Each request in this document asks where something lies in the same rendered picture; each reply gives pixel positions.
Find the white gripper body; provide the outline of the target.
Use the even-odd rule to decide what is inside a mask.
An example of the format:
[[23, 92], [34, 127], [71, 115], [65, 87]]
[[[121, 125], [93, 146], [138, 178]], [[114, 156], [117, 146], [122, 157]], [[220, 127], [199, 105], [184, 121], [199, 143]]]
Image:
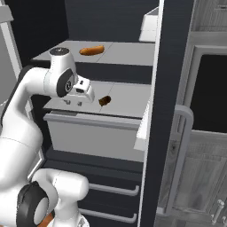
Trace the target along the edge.
[[94, 99], [95, 93], [91, 87], [84, 91], [72, 89], [66, 96], [63, 97], [63, 101], [64, 100], [71, 101], [70, 105], [77, 105], [78, 102], [92, 103]]

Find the grey fridge crisper drawer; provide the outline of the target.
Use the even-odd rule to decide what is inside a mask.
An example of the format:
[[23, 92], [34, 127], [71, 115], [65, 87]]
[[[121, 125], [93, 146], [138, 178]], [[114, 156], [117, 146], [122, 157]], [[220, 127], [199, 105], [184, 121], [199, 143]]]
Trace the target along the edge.
[[140, 120], [56, 111], [43, 118], [55, 150], [144, 161], [145, 153], [134, 148]]

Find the grey fridge shelf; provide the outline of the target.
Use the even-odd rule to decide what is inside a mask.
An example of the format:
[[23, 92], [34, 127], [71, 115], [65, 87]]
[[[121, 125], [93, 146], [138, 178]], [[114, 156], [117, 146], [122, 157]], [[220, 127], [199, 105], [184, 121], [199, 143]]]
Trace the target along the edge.
[[[103, 53], [94, 56], [83, 56], [79, 53], [82, 48], [103, 45]], [[67, 48], [66, 56], [52, 56], [50, 51], [45, 51], [34, 57], [34, 60], [49, 60], [60, 64], [71, 64], [72, 60], [79, 63], [115, 64], [130, 66], [152, 66], [154, 59], [154, 43], [117, 43], [117, 42], [92, 42], [92, 41], [64, 41], [56, 48]]]
[[[141, 119], [151, 96], [151, 86], [148, 84], [92, 81], [91, 86], [95, 92], [93, 103], [67, 105], [62, 98], [52, 98], [44, 108]], [[110, 96], [111, 102], [101, 106], [98, 101], [104, 96]]]

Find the orange sweet potato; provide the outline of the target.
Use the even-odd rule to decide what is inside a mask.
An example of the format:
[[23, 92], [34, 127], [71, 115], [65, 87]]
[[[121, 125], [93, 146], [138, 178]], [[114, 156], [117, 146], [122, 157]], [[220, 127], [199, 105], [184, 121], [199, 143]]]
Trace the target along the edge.
[[105, 47], [103, 45], [89, 47], [89, 48], [82, 48], [79, 50], [79, 53], [84, 56], [93, 56], [98, 55], [100, 53], [103, 53], [105, 50]]

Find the white fridge door bin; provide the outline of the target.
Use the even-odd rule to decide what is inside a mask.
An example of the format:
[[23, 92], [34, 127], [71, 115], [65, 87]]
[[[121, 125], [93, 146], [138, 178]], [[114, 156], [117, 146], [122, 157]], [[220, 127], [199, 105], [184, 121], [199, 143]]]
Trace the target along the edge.
[[137, 131], [136, 141], [134, 144], [134, 148], [139, 151], [144, 151], [146, 148], [147, 130], [149, 126], [150, 101], [151, 99], [148, 99], [142, 121], [140, 122], [138, 131]]
[[154, 43], [156, 40], [156, 30], [158, 26], [159, 8], [156, 7], [143, 17], [139, 41], [145, 43]]

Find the grey fridge door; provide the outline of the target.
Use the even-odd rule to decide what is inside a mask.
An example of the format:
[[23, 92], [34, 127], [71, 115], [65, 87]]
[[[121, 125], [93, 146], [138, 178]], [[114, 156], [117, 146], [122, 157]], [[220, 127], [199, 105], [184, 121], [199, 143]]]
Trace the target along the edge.
[[11, 9], [0, 0], [0, 113], [4, 114], [18, 85], [22, 65], [12, 32]]

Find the dark fridge door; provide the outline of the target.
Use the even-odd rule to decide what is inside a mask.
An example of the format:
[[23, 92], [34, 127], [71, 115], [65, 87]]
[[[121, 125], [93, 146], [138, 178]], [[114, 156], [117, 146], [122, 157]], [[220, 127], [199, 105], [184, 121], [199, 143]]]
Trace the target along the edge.
[[160, 0], [137, 227], [153, 227], [194, 0]]

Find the brown stubby food item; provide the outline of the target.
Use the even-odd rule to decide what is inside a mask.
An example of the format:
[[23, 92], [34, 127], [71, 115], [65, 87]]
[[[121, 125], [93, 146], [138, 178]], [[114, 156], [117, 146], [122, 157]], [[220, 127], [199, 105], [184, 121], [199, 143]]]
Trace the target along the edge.
[[98, 102], [101, 106], [106, 106], [108, 103], [111, 102], [111, 97], [110, 96], [104, 96]]

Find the dark freezer drawer front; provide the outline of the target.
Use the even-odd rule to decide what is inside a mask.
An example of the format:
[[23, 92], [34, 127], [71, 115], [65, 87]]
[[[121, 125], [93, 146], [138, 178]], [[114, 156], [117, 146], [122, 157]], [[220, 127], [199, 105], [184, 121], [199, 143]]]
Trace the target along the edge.
[[43, 164], [43, 168], [55, 168], [81, 174], [88, 178], [90, 184], [101, 184], [130, 190], [133, 190], [138, 185], [140, 192], [140, 174], [54, 160], [47, 160]]
[[[88, 195], [78, 202], [78, 207], [112, 215], [132, 217], [138, 215], [138, 196], [131, 197], [110, 192], [90, 190]], [[104, 218], [84, 215], [90, 223], [90, 227], [137, 227], [135, 223], [121, 223]]]

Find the grey wood cupboard door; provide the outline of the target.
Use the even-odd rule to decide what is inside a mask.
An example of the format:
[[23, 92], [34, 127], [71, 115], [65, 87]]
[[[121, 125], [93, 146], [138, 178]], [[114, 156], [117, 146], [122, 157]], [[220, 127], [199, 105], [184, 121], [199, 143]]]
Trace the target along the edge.
[[[218, 200], [224, 208], [213, 225]], [[191, 133], [171, 215], [205, 227], [227, 227], [227, 135]]]

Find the grey wood cupboard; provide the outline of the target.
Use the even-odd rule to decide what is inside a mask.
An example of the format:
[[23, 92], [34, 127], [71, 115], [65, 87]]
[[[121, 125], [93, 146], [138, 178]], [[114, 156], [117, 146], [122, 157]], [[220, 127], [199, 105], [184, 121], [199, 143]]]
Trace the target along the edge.
[[192, 31], [227, 32], [227, 0], [196, 0]]

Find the grey wall oven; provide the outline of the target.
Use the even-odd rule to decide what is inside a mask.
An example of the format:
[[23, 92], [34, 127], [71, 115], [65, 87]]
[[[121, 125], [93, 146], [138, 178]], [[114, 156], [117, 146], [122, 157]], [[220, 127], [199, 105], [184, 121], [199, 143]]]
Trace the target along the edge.
[[177, 94], [194, 114], [193, 129], [227, 135], [227, 32], [191, 32]]

